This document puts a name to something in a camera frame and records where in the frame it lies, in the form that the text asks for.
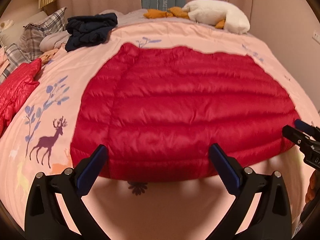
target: folded dark garment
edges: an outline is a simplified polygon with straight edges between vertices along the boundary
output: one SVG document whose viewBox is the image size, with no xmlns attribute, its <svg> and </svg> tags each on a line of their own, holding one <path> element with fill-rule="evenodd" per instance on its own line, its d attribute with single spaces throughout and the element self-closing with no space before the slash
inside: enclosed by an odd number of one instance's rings
<svg viewBox="0 0 320 240">
<path fill-rule="evenodd" d="M 66 51 L 96 46 L 107 40 L 108 33 L 118 24 L 116 14 L 76 16 L 68 19 L 67 32 L 71 34 Z"/>
</svg>

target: deer antlers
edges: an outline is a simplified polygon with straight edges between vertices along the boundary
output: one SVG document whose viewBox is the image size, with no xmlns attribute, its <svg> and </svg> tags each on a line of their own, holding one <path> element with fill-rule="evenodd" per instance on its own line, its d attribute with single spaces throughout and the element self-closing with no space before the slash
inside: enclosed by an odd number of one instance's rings
<svg viewBox="0 0 320 240">
<path fill-rule="evenodd" d="M 56 129 L 59 128 L 59 127 L 66 127 L 68 125 L 66 119 L 63 120 L 63 116 L 62 116 L 62 118 L 60 118 L 58 120 L 57 125 L 55 125 L 56 120 L 57 119 L 53 120 L 53 127 L 56 128 Z"/>
</svg>

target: silver pin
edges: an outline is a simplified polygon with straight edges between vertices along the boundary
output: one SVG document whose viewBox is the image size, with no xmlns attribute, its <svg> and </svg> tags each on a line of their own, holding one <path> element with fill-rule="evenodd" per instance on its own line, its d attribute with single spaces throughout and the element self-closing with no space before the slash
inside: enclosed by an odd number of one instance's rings
<svg viewBox="0 0 320 240">
<path fill-rule="evenodd" d="M 282 176 L 282 174 L 281 174 L 281 172 L 279 172 L 279 171 L 275 171 L 275 176 L 276 176 L 277 178 L 280 178 L 280 177 Z"/>
<path fill-rule="evenodd" d="M 67 168 L 64 170 L 64 174 L 66 174 L 66 175 L 70 175 L 72 172 L 73 172 L 73 169 L 71 169 L 71 168 Z"/>
<path fill-rule="evenodd" d="M 37 179 L 42 178 L 42 176 L 43 176 L 43 172 L 38 172 L 38 173 L 36 174 L 36 178 L 37 178 Z"/>
<path fill-rule="evenodd" d="M 244 168 L 244 172 L 245 172 L 246 174 L 252 174 L 252 173 L 253 173 L 253 169 L 251 169 L 250 167 L 245 167 L 245 168 Z"/>
</svg>

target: red down jacket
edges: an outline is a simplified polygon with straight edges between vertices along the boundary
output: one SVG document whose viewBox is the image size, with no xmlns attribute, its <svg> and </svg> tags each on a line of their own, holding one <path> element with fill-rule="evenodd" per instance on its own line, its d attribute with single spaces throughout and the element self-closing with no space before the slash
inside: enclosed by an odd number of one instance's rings
<svg viewBox="0 0 320 240">
<path fill-rule="evenodd" d="M 0 85 L 0 135 L 39 85 L 33 78 L 41 69 L 41 59 L 22 63 Z"/>
<path fill-rule="evenodd" d="M 282 127 L 297 118 L 288 93 L 249 56 L 126 43 L 84 91 L 71 157 L 77 165 L 104 144 L 101 176 L 196 179 L 215 174 L 213 143 L 242 166 L 288 150 Z"/>
</svg>

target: pink bed sheet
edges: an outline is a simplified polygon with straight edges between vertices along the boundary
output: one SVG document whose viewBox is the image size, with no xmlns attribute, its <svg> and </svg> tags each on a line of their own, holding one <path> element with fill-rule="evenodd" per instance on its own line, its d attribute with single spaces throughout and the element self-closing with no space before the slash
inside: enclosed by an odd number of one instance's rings
<svg viewBox="0 0 320 240">
<path fill-rule="evenodd" d="M 56 174 L 72 165 L 69 145 L 82 93 L 99 68 L 125 42 L 142 48 L 184 45 L 204 53 L 223 51 L 249 54 L 288 91 L 301 118 L 320 126 L 320 117 L 309 97 L 267 45 L 257 38 L 216 31 L 194 23 L 164 20 L 117 28 L 112 31 L 108 43 L 69 53 L 61 48 L 40 73 L 40 85 L 0 139 L 0 199 L 22 228 L 28 192 L 35 174 L 39 171 L 47 175 Z M 62 116 L 67 121 L 63 134 L 57 136 L 53 145 L 46 145 L 52 150 L 49 168 L 47 155 L 44 157 L 44 165 L 41 165 L 47 148 L 39 150 L 40 163 L 37 163 L 36 147 L 39 138 L 54 137 L 53 120 Z M 294 147 L 252 166 L 256 172 L 264 174 L 281 171 L 288 189 L 292 220 L 302 210 L 308 180 L 313 172 L 302 159 L 303 155 Z M 58 200 L 68 225 L 77 231 L 60 196 Z M 196 240 L 205 239 L 209 235 L 234 198 L 225 190 L 218 176 L 147 185 L 129 185 L 126 181 L 99 177 L 83 200 L 95 220 L 112 239 Z M 240 230 L 248 226 L 257 201 L 258 196 Z"/>
</svg>

